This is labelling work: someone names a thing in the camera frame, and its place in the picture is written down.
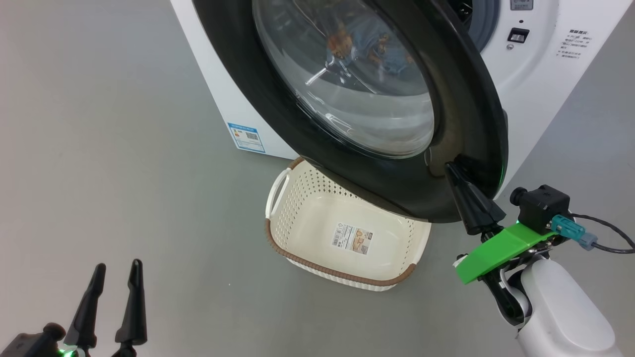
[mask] blue cable connector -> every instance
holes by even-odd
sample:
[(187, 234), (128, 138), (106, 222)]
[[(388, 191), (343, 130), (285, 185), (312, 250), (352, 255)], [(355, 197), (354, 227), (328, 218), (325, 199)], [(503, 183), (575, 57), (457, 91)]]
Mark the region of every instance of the blue cable connector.
[(592, 250), (592, 244), (598, 241), (595, 234), (588, 233), (586, 228), (562, 215), (551, 219), (551, 231), (578, 242), (586, 250)]

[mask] laundry basket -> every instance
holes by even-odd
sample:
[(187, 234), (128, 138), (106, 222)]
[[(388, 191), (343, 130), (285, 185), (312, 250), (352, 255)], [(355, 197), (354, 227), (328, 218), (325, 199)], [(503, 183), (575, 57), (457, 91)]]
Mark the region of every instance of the laundry basket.
[(431, 226), (371, 205), (301, 158), (274, 182), (265, 217), (269, 243), (291, 263), (376, 292), (413, 272)]

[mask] green bracket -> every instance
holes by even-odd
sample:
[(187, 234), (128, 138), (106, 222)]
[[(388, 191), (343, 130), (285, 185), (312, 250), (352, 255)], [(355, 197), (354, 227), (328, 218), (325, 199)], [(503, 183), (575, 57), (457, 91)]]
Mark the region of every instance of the green bracket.
[(458, 277), (463, 284), (468, 284), (555, 234), (549, 232), (541, 236), (523, 224), (516, 223), (466, 256), (457, 266)]

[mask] cable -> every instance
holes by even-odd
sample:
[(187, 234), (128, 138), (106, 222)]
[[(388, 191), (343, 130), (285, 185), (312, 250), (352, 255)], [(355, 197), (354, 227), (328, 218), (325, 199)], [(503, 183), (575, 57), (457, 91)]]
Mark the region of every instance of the cable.
[(591, 243), (591, 245), (597, 249), (603, 250), (605, 252), (609, 252), (609, 253), (615, 253), (615, 254), (634, 254), (635, 253), (635, 242), (633, 242), (633, 240), (628, 237), (628, 235), (626, 235), (626, 233), (622, 232), (621, 229), (619, 229), (618, 227), (615, 227), (613, 224), (610, 224), (609, 222), (605, 221), (605, 220), (601, 220), (599, 218), (596, 217), (591, 217), (591, 216), (587, 216), (587, 215), (579, 215), (576, 213), (571, 213), (572, 217), (577, 217), (577, 218), (581, 218), (581, 219), (588, 219), (588, 220), (592, 220), (594, 222), (597, 222), (599, 224), (601, 224), (602, 226), (606, 226), (609, 227), (610, 229), (613, 229), (617, 234), (620, 235), (620, 237), (624, 238), (624, 240), (626, 240), (626, 243), (628, 243), (632, 249), (616, 249), (616, 248), (609, 248), (607, 246), (603, 246), (597, 243)]

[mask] basket rim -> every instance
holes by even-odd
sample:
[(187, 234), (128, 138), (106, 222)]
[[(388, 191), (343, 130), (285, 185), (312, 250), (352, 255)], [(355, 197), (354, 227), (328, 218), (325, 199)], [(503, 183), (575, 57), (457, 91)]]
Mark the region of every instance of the basket rim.
[[(303, 158), (297, 158), (297, 159), (293, 160), (289, 164), (289, 168), (293, 170), (296, 166), (298, 166), (303, 161), (304, 161)], [(337, 271), (337, 270), (334, 270), (334, 269), (329, 269), (329, 268), (327, 268), (325, 266), (321, 266), (319, 264), (315, 264), (315, 263), (313, 263), (313, 262), (311, 262), (309, 260), (300, 258), (297, 255), (292, 254), (292, 253), (282, 249), (276, 243), (276, 241), (274, 240), (273, 234), (271, 233), (271, 220), (269, 220), (269, 219), (265, 219), (265, 233), (267, 235), (267, 240), (269, 241), (269, 244), (271, 245), (271, 247), (273, 247), (273, 249), (278, 254), (282, 255), (283, 257), (285, 257), (287, 259), (291, 259), (294, 262), (302, 264), (303, 266), (307, 266), (307, 267), (313, 268), (313, 269), (315, 269), (317, 271), (321, 271), (322, 273), (330, 274), (330, 275), (336, 276), (338, 278), (347, 279), (347, 280), (355, 281), (355, 282), (358, 282), (358, 283), (364, 283), (364, 284), (375, 285), (375, 286), (396, 285), (396, 284), (404, 281), (407, 277), (409, 277), (410, 274), (412, 274), (412, 272), (417, 267), (416, 264), (411, 263), (403, 271), (403, 273), (401, 273), (399, 276), (396, 276), (395, 278), (389, 279), (389, 280), (375, 280), (375, 279), (369, 279), (369, 278), (362, 278), (360, 276), (346, 274), (346, 273), (343, 273), (341, 271)]]

